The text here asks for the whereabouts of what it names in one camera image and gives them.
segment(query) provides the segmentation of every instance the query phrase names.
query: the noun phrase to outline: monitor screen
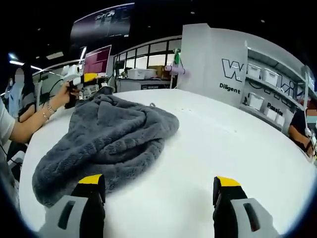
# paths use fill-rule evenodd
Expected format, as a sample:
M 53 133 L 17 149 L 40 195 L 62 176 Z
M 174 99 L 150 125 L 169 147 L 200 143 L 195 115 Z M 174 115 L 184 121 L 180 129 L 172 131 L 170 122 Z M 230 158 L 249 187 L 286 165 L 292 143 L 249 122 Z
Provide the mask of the monitor screen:
M 105 46 L 86 54 L 84 73 L 106 73 L 111 46 Z
M 112 37 L 128 37 L 134 3 L 109 7 L 74 22 L 70 40 L 77 46 L 88 46 Z

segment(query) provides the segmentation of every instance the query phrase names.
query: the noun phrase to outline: fluffy gray fabric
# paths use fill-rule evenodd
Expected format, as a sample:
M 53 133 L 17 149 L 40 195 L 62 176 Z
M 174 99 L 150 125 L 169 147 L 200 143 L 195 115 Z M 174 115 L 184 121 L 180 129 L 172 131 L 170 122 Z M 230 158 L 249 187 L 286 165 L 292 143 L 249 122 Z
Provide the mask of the fluffy gray fabric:
M 106 193 L 112 192 L 145 171 L 179 128 L 171 113 L 104 93 L 76 105 L 68 133 L 37 165 L 33 190 L 43 205 L 95 174 L 105 176 Z

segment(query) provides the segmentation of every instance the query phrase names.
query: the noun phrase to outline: ceiling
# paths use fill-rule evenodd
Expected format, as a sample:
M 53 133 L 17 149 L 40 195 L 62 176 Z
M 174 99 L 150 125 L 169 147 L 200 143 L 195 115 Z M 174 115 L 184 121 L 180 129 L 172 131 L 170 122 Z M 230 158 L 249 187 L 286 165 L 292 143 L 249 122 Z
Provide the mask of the ceiling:
M 4 53 L 14 53 L 19 61 L 40 68 L 78 59 L 80 49 L 70 49 L 69 44 L 73 22 L 97 10 L 127 2 L 136 3 L 130 35 L 115 42 L 105 42 L 105 45 L 112 44 L 111 54 L 149 40 L 181 35 L 184 24 L 207 22 L 210 27 L 244 31 L 268 39 L 313 70 L 317 63 L 315 43 L 310 34 L 316 21 L 308 6 L 296 4 L 278 9 L 268 3 L 259 6 L 244 2 L 239 6 L 227 1 L 210 6 L 206 0 L 108 0 L 83 6 L 57 3 L 46 6 L 12 5 L 10 8 L 14 9 L 14 14 L 6 17 L 3 27 L 3 32 L 6 32 Z M 90 46 L 89 51 L 97 47 Z M 64 56 L 46 59 L 47 55 L 59 51 L 63 51 Z M 3 75 L 15 71 L 15 66 L 7 64 L 6 57 L 1 63 L 6 65 Z

